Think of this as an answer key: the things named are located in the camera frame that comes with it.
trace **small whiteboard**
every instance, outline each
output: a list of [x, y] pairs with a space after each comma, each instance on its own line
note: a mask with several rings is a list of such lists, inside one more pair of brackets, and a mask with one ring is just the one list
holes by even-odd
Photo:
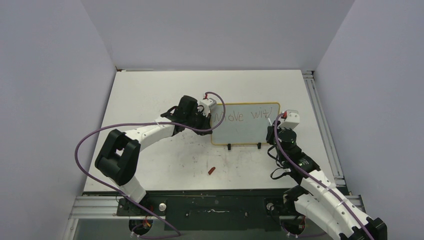
[[[214, 127], [223, 117], [223, 106], [218, 104], [211, 111], [210, 126]], [[266, 143], [268, 118], [273, 122], [280, 112], [278, 102], [226, 103], [222, 124], [213, 130], [213, 145], [256, 145]]]

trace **white wall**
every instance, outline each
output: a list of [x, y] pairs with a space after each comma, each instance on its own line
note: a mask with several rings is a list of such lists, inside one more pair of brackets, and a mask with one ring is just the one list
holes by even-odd
[[423, 239], [424, 1], [356, 0], [315, 72], [348, 187]]
[[1, 1], [0, 35], [0, 239], [61, 239], [114, 66], [79, 0]]
[[314, 70], [354, 0], [82, 0], [123, 69]]

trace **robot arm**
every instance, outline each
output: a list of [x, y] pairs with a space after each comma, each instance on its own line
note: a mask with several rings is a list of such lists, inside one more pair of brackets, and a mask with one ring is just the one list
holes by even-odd
[[[212, 98], [204, 98], [198, 104], [195, 98], [183, 96], [178, 106], [173, 106], [154, 121], [156, 124], [125, 132], [112, 130], [100, 149], [95, 167], [132, 200], [141, 202], [147, 193], [135, 176], [139, 153], [157, 141], [172, 137], [185, 129], [180, 125], [159, 123], [177, 123], [208, 130], [211, 128], [210, 110], [216, 104]], [[211, 134], [212, 131], [196, 133], [203, 136]]]
[[276, 141], [279, 141], [293, 164], [311, 176], [305, 176], [286, 160], [278, 147], [276, 148], [279, 164], [284, 169], [288, 169], [283, 175], [289, 175], [299, 184], [284, 193], [284, 207], [293, 214], [299, 213], [307, 216], [335, 240], [370, 239], [358, 221], [365, 226], [375, 240], [386, 240], [386, 224], [379, 218], [372, 220], [366, 213], [357, 209], [336, 188], [336, 185], [330, 182], [320, 166], [302, 152], [296, 143], [297, 135], [293, 131], [299, 122], [299, 113], [287, 110], [277, 123], [278, 139], [275, 139], [274, 124], [268, 127], [266, 137], [267, 142], [271, 145], [275, 145]]

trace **white table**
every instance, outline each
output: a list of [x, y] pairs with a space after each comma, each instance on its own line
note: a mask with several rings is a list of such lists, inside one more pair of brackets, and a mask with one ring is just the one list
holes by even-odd
[[[281, 110], [298, 110], [297, 143], [334, 182], [317, 120], [300, 70], [128, 71], [116, 74], [102, 127], [146, 123], [177, 105], [183, 95], [200, 99], [206, 91], [226, 103], [279, 102]], [[134, 127], [120, 127], [120, 131]], [[99, 134], [89, 172], [113, 184], [94, 166], [110, 130]], [[146, 190], [228, 190], [291, 188], [289, 176], [272, 180], [277, 167], [268, 145], [235, 146], [231, 151], [211, 144], [211, 137], [184, 130], [140, 153], [136, 176]], [[215, 171], [208, 175], [210, 168]], [[111, 191], [87, 178], [84, 191]]]

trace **yellow whiteboard border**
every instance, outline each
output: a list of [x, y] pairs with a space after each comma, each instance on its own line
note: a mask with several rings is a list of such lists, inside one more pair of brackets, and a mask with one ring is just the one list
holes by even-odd
[[[269, 101], [269, 102], [268, 101], [267, 102], [235, 102], [235, 103], [232, 102], [232, 103], [226, 103], [225, 105], [258, 105], [258, 104], [277, 104], [278, 105], [277, 113], [280, 114], [281, 105], [280, 105], [279, 102], [276, 102], [276, 101]], [[228, 145], [228, 143], [214, 143], [212, 141], [212, 134], [210, 135], [210, 143], [212, 145], [214, 145], [214, 146], [227, 146]], [[257, 145], [258, 142], [252, 142], [252, 143], [242, 142], [242, 143], [230, 143], [230, 144], [231, 145]]]

